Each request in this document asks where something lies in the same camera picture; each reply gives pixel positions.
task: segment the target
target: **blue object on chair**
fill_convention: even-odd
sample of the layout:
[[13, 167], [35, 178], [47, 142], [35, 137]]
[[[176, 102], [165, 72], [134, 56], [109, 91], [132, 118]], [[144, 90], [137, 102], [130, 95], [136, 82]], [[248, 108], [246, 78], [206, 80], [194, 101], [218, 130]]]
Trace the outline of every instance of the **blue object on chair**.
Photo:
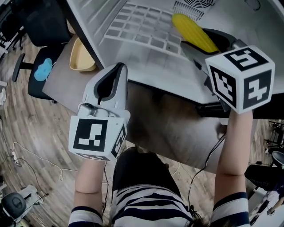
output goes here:
[[52, 70], [52, 60], [47, 58], [44, 62], [39, 65], [38, 69], [35, 71], [35, 79], [37, 81], [44, 81], [49, 76]]

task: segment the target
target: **round vent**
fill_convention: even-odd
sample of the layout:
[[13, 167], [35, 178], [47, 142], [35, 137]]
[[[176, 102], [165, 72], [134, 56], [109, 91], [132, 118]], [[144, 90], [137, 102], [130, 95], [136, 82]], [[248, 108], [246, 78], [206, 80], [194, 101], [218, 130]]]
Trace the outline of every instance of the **round vent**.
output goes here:
[[206, 8], [213, 5], [214, 0], [185, 0], [185, 2], [196, 8]]

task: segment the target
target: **black and white striped shirt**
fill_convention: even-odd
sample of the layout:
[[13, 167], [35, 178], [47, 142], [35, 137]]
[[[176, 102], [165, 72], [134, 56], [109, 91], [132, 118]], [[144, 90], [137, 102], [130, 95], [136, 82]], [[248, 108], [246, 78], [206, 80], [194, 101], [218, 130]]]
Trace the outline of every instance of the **black and white striped shirt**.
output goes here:
[[[136, 185], [113, 192], [110, 221], [114, 227], [185, 227], [192, 216], [182, 199], [166, 188]], [[213, 210], [211, 226], [230, 222], [235, 227], [249, 227], [248, 199], [239, 192], [219, 201]], [[101, 215], [89, 207], [72, 210], [69, 227], [101, 227]]]

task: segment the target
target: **open refrigerator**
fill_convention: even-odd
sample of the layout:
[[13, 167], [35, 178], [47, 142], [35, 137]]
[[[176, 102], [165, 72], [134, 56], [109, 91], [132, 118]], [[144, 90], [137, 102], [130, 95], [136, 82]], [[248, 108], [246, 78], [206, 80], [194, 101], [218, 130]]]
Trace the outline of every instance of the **open refrigerator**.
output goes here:
[[204, 86], [207, 76], [182, 52], [183, 39], [171, 21], [174, 13], [182, 13], [202, 28], [260, 48], [276, 64], [273, 93], [284, 93], [284, 8], [279, 0], [66, 1], [78, 25], [75, 31], [80, 30], [99, 67], [125, 63], [130, 81], [200, 104], [218, 102]]

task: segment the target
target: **yellow bowl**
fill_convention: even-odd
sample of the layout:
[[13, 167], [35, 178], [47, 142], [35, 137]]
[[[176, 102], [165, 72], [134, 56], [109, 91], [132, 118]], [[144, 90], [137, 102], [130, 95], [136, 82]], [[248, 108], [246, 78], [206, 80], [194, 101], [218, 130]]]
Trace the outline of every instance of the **yellow bowl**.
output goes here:
[[79, 38], [72, 49], [70, 68], [80, 72], [92, 71], [96, 68], [95, 61]]

